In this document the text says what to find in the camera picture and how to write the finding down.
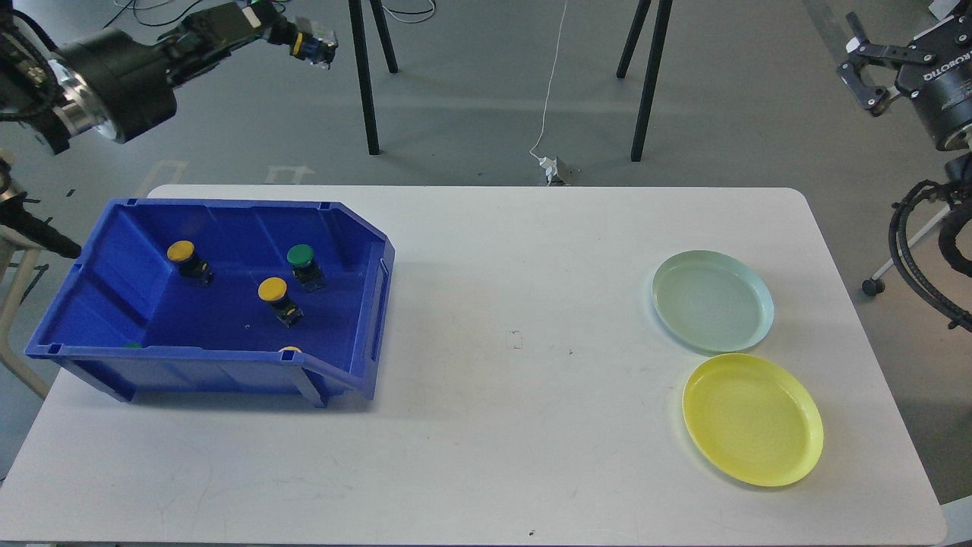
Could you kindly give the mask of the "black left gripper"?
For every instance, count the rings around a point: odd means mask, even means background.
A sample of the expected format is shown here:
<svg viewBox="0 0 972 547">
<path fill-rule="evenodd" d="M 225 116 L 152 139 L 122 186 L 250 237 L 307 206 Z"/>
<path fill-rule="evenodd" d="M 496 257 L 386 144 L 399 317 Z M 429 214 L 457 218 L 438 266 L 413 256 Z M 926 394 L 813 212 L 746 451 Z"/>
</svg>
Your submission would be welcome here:
<svg viewBox="0 0 972 547">
<path fill-rule="evenodd" d="M 229 2 L 188 14 L 161 34 L 167 59 L 112 28 L 63 45 L 48 60 L 60 94 L 46 117 L 46 142 L 67 145 L 91 129 L 118 144 L 138 138 L 174 116 L 170 84 L 212 71 L 257 40 L 295 51 L 296 24 L 275 2 Z"/>
</svg>

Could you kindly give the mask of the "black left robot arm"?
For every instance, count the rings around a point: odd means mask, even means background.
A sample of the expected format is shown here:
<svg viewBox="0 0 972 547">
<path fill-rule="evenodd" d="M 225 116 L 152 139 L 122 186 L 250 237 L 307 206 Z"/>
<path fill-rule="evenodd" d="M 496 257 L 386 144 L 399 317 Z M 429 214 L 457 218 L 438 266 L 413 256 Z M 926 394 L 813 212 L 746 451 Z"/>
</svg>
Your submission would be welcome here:
<svg viewBox="0 0 972 547">
<path fill-rule="evenodd" d="M 336 44 L 271 1 L 247 1 L 185 14 L 150 44 L 105 27 L 56 46 L 37 21 L 4 1 L 2 121 L 32 129 L 51 153 L 90 129 L 124 144 L 174 116 L 178 87 L 257 40 L 314 65 L 330 63 Z"/>
</svg>

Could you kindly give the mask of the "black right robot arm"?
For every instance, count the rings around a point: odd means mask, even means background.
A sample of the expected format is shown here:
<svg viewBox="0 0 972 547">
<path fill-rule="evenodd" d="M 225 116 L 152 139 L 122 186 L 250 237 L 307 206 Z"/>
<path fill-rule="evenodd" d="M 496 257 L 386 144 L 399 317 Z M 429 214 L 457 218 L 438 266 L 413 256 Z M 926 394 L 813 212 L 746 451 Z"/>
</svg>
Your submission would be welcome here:
<svg viewBox="0 0 972 547">
<path fill-rule="evenodd" d="M 892 205 L 888 266 L 939 314 L 948 329 L 971 329 L 970 312 L 946 296 L 920 269 L 912 246 L 937 229 L 937 245 L 952 270 L 970 276 L 970 256 L 958 237 L 970 225 L 971 21 L 970 3 L 955 2 L 937 24 L 903 46 L 872 42 L 855 13 L 846 17 L 853 36 L 837 67 L 855 103 L 873 117 L 904 98 L 938 151 L 959 151 L 945 164 L 945 181 L 920 181 Z"/>
</svg>

